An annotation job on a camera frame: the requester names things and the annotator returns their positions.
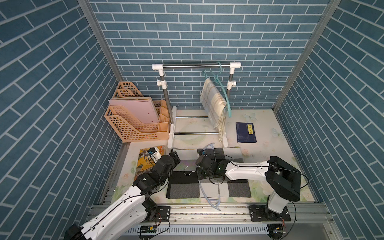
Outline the plaid cream blue scarf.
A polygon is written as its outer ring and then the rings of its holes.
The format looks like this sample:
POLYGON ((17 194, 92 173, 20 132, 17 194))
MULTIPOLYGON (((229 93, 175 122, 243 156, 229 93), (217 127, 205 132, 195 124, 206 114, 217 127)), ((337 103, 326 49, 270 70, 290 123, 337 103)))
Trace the plaid cream blue scarf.
POLYGON ((210 79, 204 82, 200 102, 212 126, 219 132, 219 141, 222 141, 226 135, 227 101, 210 79))

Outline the teal plastic hanger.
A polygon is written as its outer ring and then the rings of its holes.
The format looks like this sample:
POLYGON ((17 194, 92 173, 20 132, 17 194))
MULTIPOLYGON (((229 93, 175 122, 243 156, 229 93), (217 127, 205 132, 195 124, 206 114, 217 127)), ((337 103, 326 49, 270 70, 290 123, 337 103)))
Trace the teal plastic hanger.
POLYGON ((231 109, 231 106, 230 106, 229 94, 227 93, 227 89, 224 87, 224 85, 222 84, 222 82, 221 82, 220 79, 219 79, 220 74, 221 74, 222 71, 223 71, 223 67, 222 67, 221 62, 219 62, 219 61, 217 61, 216 64, 219 65, 220 71, 219 71, 217 74, 215 74, 215 73, 212 71, 212 67, 210 67, 209 72, 212 74, 212 76, 213 76, 213 78, 214 78, 214 82, 217 83, 217 84, 219 84, 221 90, 223 91, 224 97, 225 97, 226 102, 227 102, 227 105, 226 105, 227 112, 228 112, 229 117, 231 117, 231 116, 232 116, 232 109, 231 109))

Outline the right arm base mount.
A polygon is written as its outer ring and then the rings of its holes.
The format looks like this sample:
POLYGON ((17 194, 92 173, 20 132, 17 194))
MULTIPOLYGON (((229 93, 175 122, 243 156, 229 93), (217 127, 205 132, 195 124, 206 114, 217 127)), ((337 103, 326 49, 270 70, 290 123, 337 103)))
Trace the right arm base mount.
POLYGON ((269 210, 266 205, 250 205, 250 218, 252 222, 289 222, 291 216, 287 207, 284 207, 282 213, 278 214, 269 210))

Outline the black grey checkered mat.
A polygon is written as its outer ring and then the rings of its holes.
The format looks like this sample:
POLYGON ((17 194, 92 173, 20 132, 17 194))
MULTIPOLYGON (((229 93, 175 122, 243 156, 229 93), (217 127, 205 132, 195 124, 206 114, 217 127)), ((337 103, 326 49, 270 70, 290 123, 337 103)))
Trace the black grey checkered mat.
MULTIPOLYGON (((166 194, 168 199, 202 200, 204 198, 199 187, 199 169, 196 165, 196 160, 200 156, 199 150, 201 149, 175 149, 181 162, 171 175, 166 194)), ((206 156, 217 163, 229 159, 222 148, 215 148, 215 153, 209 153, 206 156)), ((210 183, 220 186, 223 198, 251 197, 250 184, 247 180, 231 181, 226 177, 204 176, 203 179, 211 179, 210 183)))

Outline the light blue plastic hanger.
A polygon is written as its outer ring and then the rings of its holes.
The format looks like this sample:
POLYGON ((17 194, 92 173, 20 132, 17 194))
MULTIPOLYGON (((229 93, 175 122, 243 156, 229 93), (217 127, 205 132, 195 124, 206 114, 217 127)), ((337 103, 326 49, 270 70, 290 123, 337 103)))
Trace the light blue plastic hanger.
MULTIPOLYGON (((215 142, 210 143, 199 150, 199 155, 207 155, 209 153, 215 153, 215 142)), ((203 179, 203 172, 199 170, 199 187, 202 196, 205 198, 207 203, 216 211, 221 212, 221 187, 210 183, 211 179, 203 179)))

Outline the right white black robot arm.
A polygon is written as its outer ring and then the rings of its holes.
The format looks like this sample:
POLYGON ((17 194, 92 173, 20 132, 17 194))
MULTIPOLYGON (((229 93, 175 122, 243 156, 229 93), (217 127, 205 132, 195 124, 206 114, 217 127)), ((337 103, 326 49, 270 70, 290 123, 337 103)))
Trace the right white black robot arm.
POLYGON ((208 179, 267 182, 273 189, 264 210, 267 215, 280 215, 289 202, 298 202, 301 199, 302 173, 277 156, 271 156, 268 161, 252 165, 229 160, 216 162, 208 156, 201 155, 196 160, 196 166, 208 179))

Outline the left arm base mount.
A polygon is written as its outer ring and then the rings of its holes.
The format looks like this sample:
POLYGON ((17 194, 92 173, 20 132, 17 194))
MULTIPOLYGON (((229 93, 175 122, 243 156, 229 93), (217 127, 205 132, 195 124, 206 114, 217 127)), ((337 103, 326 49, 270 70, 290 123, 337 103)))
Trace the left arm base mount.
POLYGON ((171 214, 170 206, 158 206, 152 199, 148 198, 142 203, 146 210, 147 216, 144 223, 146 222, 159 222, 162 220, 169 220, 171 214))

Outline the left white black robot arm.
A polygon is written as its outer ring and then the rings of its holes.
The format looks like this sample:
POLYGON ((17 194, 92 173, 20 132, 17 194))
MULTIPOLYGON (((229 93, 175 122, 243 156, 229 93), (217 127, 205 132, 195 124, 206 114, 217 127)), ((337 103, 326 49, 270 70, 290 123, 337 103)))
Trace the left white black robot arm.
POLYGON ((160 191, 173 169, 181 162, 174 151, 161 156, 150 172, 137 177, 132 186, 98 216, 82 226, 73 224, 65 240, 116 240, 126 230, 155 216, 157 204, 150 198, 160 191))

